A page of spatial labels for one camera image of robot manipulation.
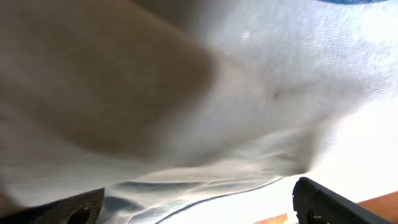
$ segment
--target black plastic part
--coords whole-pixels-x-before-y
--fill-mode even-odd
[[[306,177],[293,189],[293,208],[300,224],[391,224]]]

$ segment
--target orange surface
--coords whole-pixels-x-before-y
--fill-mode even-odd
[[[287,214],[278,215],[274,218],[256,222],[256,224],[283,224],[287,221]]]
[[[398,191],[364,202],[359,202],[358,205],[392,223],[398,224]],[[285,213],[274,218],[268,218],[267,220],[256,222],[256,224],[284,224],[287,219],[288,217]]]
[[[359,202],[358,204],[392,223],[398,223],[398,192]]]

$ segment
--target hole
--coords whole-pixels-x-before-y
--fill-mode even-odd
[[[67,224],[86,224],[90,217],[90,209],[81,208],[77,210],[68,220]]]
[[[311,210],[308,211],[307,222],[308,224],[328,224],[322,215]]]

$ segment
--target textured fabric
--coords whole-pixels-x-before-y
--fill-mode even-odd
[[[394,101],[396,15],[395,0],[2,1],[2,194],[28,207],[124,182],[99,223],[156,223],[306,172],[340,118]]]

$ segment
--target white fabric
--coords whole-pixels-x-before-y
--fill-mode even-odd
[[[0,3],[0,178],[16,204],[124,182],[99,222],[156,223],[308,171],[336,122],[396,96],[397,1],[138,3],[149,12]]]

